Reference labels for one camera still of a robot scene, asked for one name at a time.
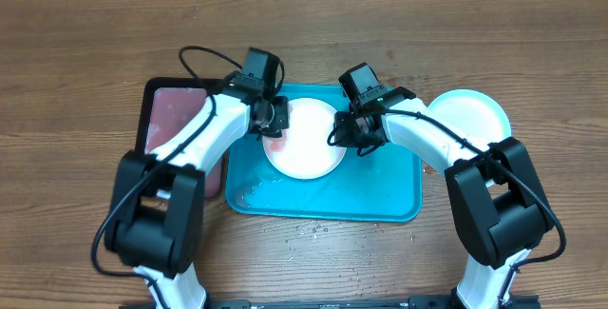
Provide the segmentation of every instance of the blue tray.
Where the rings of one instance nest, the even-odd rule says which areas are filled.
[[[288,99],[315,98],[346,110],[339,86],[283,85]],[[373,222],[407,222],[422,208],[422,162],[393,144],[357,157],[349,148],[329,174],[298,180],[276,170],[262,141],[246,135],[230,147],[226,201],[243,214]]]

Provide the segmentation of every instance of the wooden table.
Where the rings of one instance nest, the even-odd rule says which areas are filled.
[[[268,49],[288,82],[336,84],[367,61],[427,103],[455,88],[489,94],[568,235],[566,254],[525,267],[514,292],[553,308],[608,300],[608,0],[0,0],[0,13],[2,308],[148,299],[139,280],[93,272],[90,242],[135,142],[145,82],[185,75],[177,51],[191,44],[237,60]],[[203,75],[229,70],[191,59]],[[431,170],[407,224],[247,217],[224,199],[204,215],[196,266],[215,299],[446,294],[466,261]],[[328,231],[313,243],[318,225]],[[534,255],[557,242],[547,234]],[[102,263],[124,269],[105,252]]]

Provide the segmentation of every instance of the white object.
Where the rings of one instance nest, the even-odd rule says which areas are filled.
[[[462,131],[490,142],[511,136],[511,124],[503,108],[479,91],[448,91],[433,100],[428,109]]]
[[[467,309],[498,308],[498,296],[501,294],[509,267],[517,261],[523,261],[529,254],[530,250],[524,249],[507,258],[504,265],[496,270],[491,266],[479,264],[469,255],[465,275],[456,288],[458,298]],[[509,300],[508,288],[503,300]]]
[[[438,117],[420,99],[404,100],[390,109],[420,112],[441,122],[482,151],[488,150],[487,144],[490,143],[488,139],[464,133],[459,127]],[[444,175],[444,171],[457,160],[468,160],[477,155],[475,152],[463,148],[440,128],[415,117],[401,114],[386,114],[382,117],[382,125],[384,126],[387,138],[392,143],[409,149],[442,176]]]
[[[340,164],[346,147],[327,145],[335,108],[316,99],[289,102],[289,129],[281,138],[263,138],[270,163],[283,174],[301,180],[326,175]]]
[[[217,104],[216,116],[181,154],[169,162],[170,164],[175,166],[192,164],[198,170],[210,171],[226,149],[247,133],[250,106],[228,95],[220,94],[214,97]],[[211,106],[211,100],[207,99],[199,114],[180,133],[150,153],[157,154],[157,160],[168,156],[207,120]]]
[[[207,293],[199,284],[194,264],[190,264],[186,272],[177,274],[173,279],[165,277],[160,271],[145,266],[138,266],[133,270],[140,275],[150,276],[156,281],[159,290],[161,290],[162,298],[169,308],[202,309],[205,304]],[[156,308],[162,309],[154,287],[150,286],[149,288],[156,302]]]

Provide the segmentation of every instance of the round plate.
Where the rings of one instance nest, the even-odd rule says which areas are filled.
[[[511,136],[511,124],[503,108],[479,91],[451,90],[437,97],[428,109],[462,131],[490,142]]]
[[[263,138],[270,163],[287,176],[310,180],[332,171],[346,153],[346,147],[327,145],[336,110],[316,99],[289,102],[289,129],[281,138]]]

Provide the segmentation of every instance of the wooden tabletop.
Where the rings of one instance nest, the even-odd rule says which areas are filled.
[[[523,268],[514,292],[551,308],[608,300],[608,0],[0,0],[0,13],[2,308],[148,299],[139,280],[97,275],[89,248],[135,142],[143,86],[184,76],[185,45],[240,61],[249,46],[268,49],[287,82],[337,84],[366,61],[427,103],[456,88],[490,95],[568,237],[565,255]],[[206,76],[230,70],[202,54],[192,64]],[[423,210],[407,224],[251,217],[208,202],[199,279],[214,299],[447,294],[466,252],[442,177],[428,170],[424,181]],[[318,225],[328,230],[313,242]],[[557,243],[553,231],[533,253]]]

